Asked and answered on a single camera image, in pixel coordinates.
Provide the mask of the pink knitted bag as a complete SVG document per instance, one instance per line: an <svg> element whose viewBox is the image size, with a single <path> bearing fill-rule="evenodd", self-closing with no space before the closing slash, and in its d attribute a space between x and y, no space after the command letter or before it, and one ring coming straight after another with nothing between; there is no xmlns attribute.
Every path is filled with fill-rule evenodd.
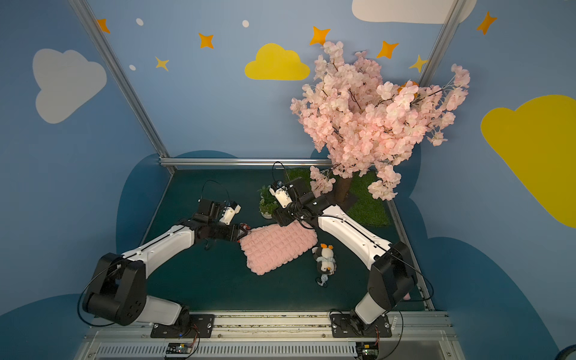
<svg viewBox="0 0 576 360"><path fill-rule="evenodd" d="M252 229L240 241L247 267L264 275L309 251L318 241L314 229L305 229L297 221L288 226L278 224Z"/></svg>

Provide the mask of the penguin plush keychain decoration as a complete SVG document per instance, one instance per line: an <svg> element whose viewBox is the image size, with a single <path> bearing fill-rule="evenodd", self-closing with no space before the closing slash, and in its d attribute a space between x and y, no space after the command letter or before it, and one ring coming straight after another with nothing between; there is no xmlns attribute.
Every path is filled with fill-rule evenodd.
<svg viewBox="0 0 576 360"><path fill-rule="evenodd" d="M312 248L313 259L316 261L316 270L320 276L316 283L321 287L327 287L327 282L336 271L334 248L330 244L320 244Z"/></svg>

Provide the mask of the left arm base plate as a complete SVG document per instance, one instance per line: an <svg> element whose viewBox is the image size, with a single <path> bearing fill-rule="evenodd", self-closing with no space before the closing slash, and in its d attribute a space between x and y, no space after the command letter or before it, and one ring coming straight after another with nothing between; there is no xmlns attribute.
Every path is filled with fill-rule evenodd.
<svg viewBox="0 0 576 360"><path fill-rule="evenodd" d="M181 314L173 325L155 323L151 338L210 338L214 327L215 315L210 313Z"/></svg>

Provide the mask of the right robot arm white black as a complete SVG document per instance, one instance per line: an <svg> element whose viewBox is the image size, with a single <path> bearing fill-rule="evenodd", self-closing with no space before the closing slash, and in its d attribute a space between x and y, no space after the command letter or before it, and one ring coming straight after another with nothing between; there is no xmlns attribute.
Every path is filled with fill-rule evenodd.
<svg viewBox="0 0 576 360"><path fill-rule="evenodd" d="M417 285L410 249L374 235L340 206L308 190L302 178L275 181L268 189L278 207L273 219L282 227L297 221L306 230L320 229L351 250L370 271L367 293L351 311L354 326L369 326L393 310Z"/></svg>

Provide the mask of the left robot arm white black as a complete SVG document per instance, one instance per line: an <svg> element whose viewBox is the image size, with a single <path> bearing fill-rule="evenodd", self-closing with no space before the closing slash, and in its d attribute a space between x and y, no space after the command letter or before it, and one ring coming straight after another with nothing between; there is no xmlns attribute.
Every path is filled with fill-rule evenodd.
<svg viewBox="0 0 576 360"><path fill-rule="evenodd" d="M214 202L200 199L197 212L181 220L157 238L122 254L107 253L97 262L94 274L82 290L76 314L86 325L82 312L128 326L153 323L157 326L190 329L188 308L174 301L150 296L150 275L174 256L204 239L237 242L248 234L249 227L233 223L241 211L237 202Z"/></svg>

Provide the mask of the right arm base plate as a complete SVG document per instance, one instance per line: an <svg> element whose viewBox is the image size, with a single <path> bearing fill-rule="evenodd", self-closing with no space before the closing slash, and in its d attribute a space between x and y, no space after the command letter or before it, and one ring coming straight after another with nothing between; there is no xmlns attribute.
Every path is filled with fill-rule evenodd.
<svg viewBox="0 0 576 360"><path fill-rule="evenodd" d="M357 316L339 311L328 315L334 338L390 338L392 325L387 316L379 316L371 324L364 324Z"/></svg>

